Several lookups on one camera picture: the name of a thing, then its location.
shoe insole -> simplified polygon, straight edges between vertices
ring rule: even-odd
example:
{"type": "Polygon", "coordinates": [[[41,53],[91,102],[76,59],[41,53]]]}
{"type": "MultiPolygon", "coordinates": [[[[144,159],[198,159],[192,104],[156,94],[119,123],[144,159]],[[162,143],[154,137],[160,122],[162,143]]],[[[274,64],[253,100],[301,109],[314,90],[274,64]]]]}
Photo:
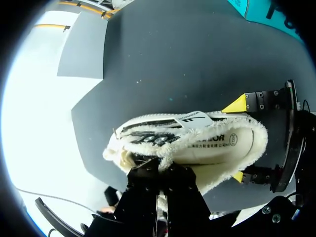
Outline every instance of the shoe insole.
{"type": "Polygon", "coordinates": [[[231,129],[226,134],[207,141],[198,141],[176,152],[173,160],[179,164],[219,164],[243,159],[253,143],[249,128],[231,129]]]}

black cable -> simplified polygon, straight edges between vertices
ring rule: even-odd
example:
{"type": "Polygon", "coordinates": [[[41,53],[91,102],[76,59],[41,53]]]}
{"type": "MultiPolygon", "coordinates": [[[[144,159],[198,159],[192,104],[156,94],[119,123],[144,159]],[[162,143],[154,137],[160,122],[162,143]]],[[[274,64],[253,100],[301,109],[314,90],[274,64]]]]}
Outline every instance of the black cable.
{"type": "Polygon", "coordinates": [[[56,229],[51,229],[51,230],[48,232],[47,237],[50,237],[50,235],[51,235],[51,233],[52,233],[53,231],[56,231],[56,229]]]}
{"type": "Polygon", "coordinates": [[[293,193],[291,193],[290,195],[288,195],[286,198],[289,199],[290,197],[296,196],[296,195],[301,195],[301,194],[298,193],[298,192],[293,192],[293,193]]]}
{"type": "Polygon", "coordinates": [[[305,108],[305,104],[307,105],[308,112],[310,113],[310,112],[311,112],[311,110],[310,110],[310,106],[309,106],[309,104],[308,104],[307,100],[304,100],[304,102],[303,102],[303,109],[302,109],[302,110],[304,110],[304,108],[305,108]]]}
{"type": "Polygon", "coordinates": [[[90,209],[89,207],[84,206],[84,205],[82,205],[82,204],[80,204],[80,203],[77,203],[77,202],[75,202],[75,201],[71,201],[71,200],[68,200],[68,199],[65,199],[65,198],[62,198],[62,197],[55,197],[55,196],[46,195],[46,194],[33,193],[33,192],[30,192],[30,191],[26,191],[26,190],[23,190],[23,189],[19,189],[19,188],[17,188],[17,187],[15,187],[15,188],[16,188],[17,190],[19,190],[19,191],[21,191],[21,192],[24,192],[24,193],[27,193],[27,194],[33,194],[33,195],[43,196],[43,197],[47,197],[47,198],[54,198],[54,199],[58,199],[58,200],[62,200],[62,201],[67,201],[67,202],[70,202],[70,203],[72,203],[72,204],[76,204],[76,205],[78,205],[78,206],[81,206],[81,207],[83,207],[83,208],[85,208],[85,209],[87,209],[87,210],[89,210],[89,211],[95,213],[95,211],[93,211],[93,210],[90,209]]]}

teal sign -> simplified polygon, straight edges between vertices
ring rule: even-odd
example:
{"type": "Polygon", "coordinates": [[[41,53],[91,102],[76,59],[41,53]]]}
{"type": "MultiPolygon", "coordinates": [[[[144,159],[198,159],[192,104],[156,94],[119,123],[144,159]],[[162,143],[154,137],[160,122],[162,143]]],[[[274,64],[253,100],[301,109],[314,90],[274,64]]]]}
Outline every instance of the teal sign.
{"type": "Polygon", "coordinates": [[[302,41],[288,19],[271,0],[228,0],[247,20],[277,28],[302,41]]]}

shoe label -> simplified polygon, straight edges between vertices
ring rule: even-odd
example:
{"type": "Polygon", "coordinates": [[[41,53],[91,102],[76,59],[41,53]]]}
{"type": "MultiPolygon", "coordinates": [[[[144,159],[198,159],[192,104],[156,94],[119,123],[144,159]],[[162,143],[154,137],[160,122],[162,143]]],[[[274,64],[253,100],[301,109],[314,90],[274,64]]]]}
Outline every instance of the shoe label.
{"type": "Polygon", "coordinates": [[[214,123],[206,113],[201,111],[194,111],[186,115],[176,116],[174,119],[185,128],[208,127],[214,123]]]}

yellow triangular pad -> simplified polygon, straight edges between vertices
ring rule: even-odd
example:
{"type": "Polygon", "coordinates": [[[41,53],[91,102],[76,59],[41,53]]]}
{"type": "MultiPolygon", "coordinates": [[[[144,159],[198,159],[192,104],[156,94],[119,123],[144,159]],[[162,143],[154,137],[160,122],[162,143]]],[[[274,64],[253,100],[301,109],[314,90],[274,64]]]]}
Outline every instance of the yellow triangular pad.
{"type": "Polygon", "coordinates": [[[241,95],[238,99],[232,102],[229,106],[222,110],[223,113],[236,113],[236,112],[246,112],[246,95],[241,95]]]}
{"type": "Polygon", "coordinates": [[[243,176],[243,173],[241,171],[238,171],[236,174],[233,175],[233,178],[241,183],[242,182],[242,176],[243,176]]]}

